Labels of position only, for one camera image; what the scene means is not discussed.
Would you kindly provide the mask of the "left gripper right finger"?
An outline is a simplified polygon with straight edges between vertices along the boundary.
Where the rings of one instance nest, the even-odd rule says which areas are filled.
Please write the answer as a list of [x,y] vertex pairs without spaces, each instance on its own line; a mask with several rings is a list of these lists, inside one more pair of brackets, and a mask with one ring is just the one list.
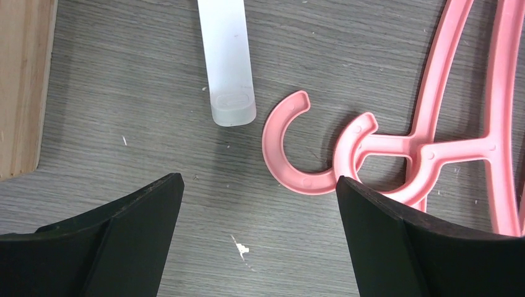
[[340,177],[361,296],[523,296],[524,238],[442,220]]

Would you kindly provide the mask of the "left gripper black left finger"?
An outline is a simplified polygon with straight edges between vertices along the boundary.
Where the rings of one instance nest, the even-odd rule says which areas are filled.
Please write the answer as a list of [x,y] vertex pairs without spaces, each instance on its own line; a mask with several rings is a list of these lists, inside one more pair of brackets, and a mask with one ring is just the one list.
[[2,296],[156,296],[184,191],[170,173],[33,233],[1,236]]

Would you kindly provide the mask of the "pink plastic hanger large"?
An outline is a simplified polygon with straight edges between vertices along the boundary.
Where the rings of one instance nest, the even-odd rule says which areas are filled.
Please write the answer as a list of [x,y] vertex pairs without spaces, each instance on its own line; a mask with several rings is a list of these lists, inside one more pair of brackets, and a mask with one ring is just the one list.
[[412,119],[406,136],[377,134],[378,123],[371,112],[357,116],[341,132],[334,149],[334,176],[357,179],[357,171],[370,155],[404,157],[406,178],[415,175],[419,145],[434,141],[441,102],[461,33],[472,1],[447,1],[435,31],[420,83]]

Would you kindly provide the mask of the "wooden tray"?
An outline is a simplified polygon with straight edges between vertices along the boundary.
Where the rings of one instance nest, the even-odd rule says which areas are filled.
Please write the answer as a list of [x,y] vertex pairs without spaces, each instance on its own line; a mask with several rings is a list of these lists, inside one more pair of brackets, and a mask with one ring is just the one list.
[[1,1],[1,180],[36,170],[58,2]]

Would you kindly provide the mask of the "white metal clothes rack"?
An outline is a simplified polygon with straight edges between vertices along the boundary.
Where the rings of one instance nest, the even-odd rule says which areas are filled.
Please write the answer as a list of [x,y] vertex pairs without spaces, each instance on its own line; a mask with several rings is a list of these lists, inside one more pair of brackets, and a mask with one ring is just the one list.
[[243,0],[198,0],[210,108],[222,127],[256,117],[253,76]]

